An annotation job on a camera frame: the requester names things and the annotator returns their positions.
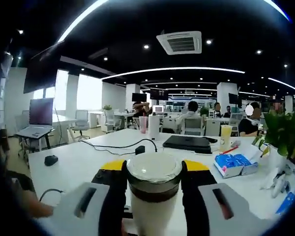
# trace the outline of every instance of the laptop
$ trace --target laptop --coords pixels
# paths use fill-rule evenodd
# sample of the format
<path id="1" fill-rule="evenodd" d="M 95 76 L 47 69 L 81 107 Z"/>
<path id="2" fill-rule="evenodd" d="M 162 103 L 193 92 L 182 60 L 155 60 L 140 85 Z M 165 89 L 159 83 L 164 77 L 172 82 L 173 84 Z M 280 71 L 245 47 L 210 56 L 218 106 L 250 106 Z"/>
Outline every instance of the laptop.
<path id="1" fill-rule="evenodd" d="M 29 104 L 29 126 L 18 135 L 40 138 L 53 130 L 53 98 L 32 99 Z"/>
<path id="2" fill-rule="evenodd" d="M 186 137 L 172 135 L 163 143 L 165 148 L 191 150 L 197 153 L 211 154 L 210 142 L 205 137 Z"/>

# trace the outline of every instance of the cable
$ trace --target cable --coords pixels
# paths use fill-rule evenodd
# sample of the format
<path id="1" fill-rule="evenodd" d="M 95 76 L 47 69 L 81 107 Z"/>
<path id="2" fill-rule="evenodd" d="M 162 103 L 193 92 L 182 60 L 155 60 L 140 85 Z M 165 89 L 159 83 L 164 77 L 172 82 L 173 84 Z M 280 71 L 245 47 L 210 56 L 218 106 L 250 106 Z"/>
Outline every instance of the cable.
<path id="1" fill-rule="evenodd" d="M 64 193 L 62 190 L 55 189 L 55 188 L 50 188 L 50 189 L 47 189 L 45 192 L 43 192 L 43 194 L 41 195 L 39 201 L 41 201 L 43 199 L 43 197 L 45 196 L 46 193 L 52 192 L 52 191 L 59 192 L 59 193 Z"/>
<path id="2" fill-rule="evenodd" d="M 154 147 L 155 147 L 155 152 L 157 152 L 157 147 L 155 145 L 155 143 L 151 140 L 151 139 L 141 139 L 140 141 L 136 142 L 135 144 L 131 144 L 131 145 L 128 145 L 128 146 L 123 146 L 123 147 L 113 147 L 113 146 L 101 146 L 101 145 L 93 145 L 91 144 L 93 147 L 98 147 L 98 148 L 128 148 L 128 147 L 132 147 L 144 140 L 147 140 L 147 141 L 150 141 L 153 143 Z"/>
<path id="3" fill-rule="evenodd" d="M 123 155 L 135 154 L 135 153 L 136 153 L 136 152 L 130 152 L 130 153 L 118 154 L 118 153 L 113 153 L 113 152 L 111 152 L 111 151 L 109 151 L 109 150 L 106 150 L 106 149 L 105 149 L 105 150 L 99 150 L 99 149 L 96 148 L 96 145 L 93 145 L 93 144 L 91 144 L 91 143 L 89 143 L 89 142 L 86 142 L 86 141 L 84 141 L 84 140 L 80 140 L 80 142 L 81 142 L 81 143 L 86 143 L 86 144 L 92 146 L 96 151 L 107 151 L 107 152 L 109 152 L 109 153 L 112 154 L 112 155 L 123 156 Z"/>

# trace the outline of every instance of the black mouse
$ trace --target black mouse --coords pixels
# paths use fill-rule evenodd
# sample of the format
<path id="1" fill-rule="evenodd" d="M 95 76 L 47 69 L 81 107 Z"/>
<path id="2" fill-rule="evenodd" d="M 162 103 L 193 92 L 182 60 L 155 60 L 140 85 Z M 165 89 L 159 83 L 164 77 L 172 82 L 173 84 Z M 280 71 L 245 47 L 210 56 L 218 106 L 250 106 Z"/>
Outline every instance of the black mouse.
<path id="1" fill-rule="evenodd" d="M 45 166 L 52 166 L 58 161 L 55 155 L 45 157 Z"/>

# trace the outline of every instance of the black ceiling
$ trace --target black ceiling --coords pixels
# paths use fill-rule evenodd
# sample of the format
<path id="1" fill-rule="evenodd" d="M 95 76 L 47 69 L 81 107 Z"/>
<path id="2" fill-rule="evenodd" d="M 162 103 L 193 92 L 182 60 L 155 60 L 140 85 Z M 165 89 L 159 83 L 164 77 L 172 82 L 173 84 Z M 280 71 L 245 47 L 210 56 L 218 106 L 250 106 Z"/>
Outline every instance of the black ceiling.
<path id="1" fill-rule="evenodd" d="M 24 10 L 19 23 L 24 34 L 16 35 L 10 48 L 14 56 L 22 55 L 19 66 L 26 66 L 30 57 L 53 45 L 94 0 L 36 2 Z M 275 2 L 290 22 L 264 0 L 109 0 L 70 33 L 61 54 L 117 74 L 182 66 L 246 72 L 166 70 L 105 80 L 109 83 L 211 82 L 216 84 L 164 84 L 158 88 L 216 89 L 219 82 L 230 80 L 245 92 L 280 97 L 295 94 L 292 88 L 267 79 L 275 78 L 295 87 L 295 0 Z M 166 54 L 156 36 L 180 31 L 201 31 L 201 54 Z M 213 43 L 207 45 L 207 39 Z M 149 45 L 148 50 L 143 48 L 145 44 Z M 100 56 L 89 59 L 100 50 Z M 262 54 L 257 55 L 257 50 L 262 50 Z M 77 66 L 61 66 L 72 73 L 81 71 Z M 89 69 L 83 73 L 99 78 L 108 76 Z"/>

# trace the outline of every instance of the bright window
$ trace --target bright window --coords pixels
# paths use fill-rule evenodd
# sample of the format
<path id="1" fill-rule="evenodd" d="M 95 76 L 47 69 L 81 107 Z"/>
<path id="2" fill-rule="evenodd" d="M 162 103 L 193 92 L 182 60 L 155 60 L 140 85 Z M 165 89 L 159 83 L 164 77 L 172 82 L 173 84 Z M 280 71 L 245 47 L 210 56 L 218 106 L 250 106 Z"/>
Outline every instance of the bright window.
<path id="1" fill-rule="evenodd" d="M 59 111 L 66 109 L 68 77 L 68 71 L 58 70 L 56 86 L 46 89 L 46 98 L 55 98 L 54 108 Z M 43 89 L 36 90 L 33 99 L 43 98 L 43 91 Z"/>
<path id="2" fill-rule="evenodd" d="M 103 82 L 100 79 L 80 74 L 77 93 L 77 109 L 102 109 L 102 87 Z"/>

